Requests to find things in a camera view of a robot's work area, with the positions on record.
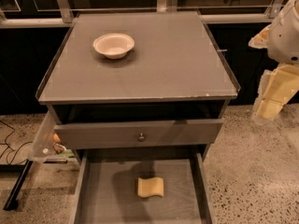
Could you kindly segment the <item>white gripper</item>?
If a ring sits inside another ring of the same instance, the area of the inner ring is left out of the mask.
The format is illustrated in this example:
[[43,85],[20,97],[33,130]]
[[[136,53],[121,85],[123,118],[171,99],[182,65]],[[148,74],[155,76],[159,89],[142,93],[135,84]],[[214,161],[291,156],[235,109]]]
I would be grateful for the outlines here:
[[[254,49],[268,48],[270,26],[265,26],[249,41]],[[273,121],[283,106],[299,91],[299,66],[280,63],[273,70],[265,70],[262,74],[259,95],[253,105],[251,119],[257,124]]]

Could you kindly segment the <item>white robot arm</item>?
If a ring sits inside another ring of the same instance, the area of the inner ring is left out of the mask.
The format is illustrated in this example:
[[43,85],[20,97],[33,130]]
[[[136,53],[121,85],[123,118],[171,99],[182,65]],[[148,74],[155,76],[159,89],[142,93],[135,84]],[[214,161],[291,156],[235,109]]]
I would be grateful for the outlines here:
[[276,69],[263,72],[252,108],[252,120],[262,125],[274,120],[299,92],[299,0],[289,0],[249,46],[267,49],[268,57],[278,62]]

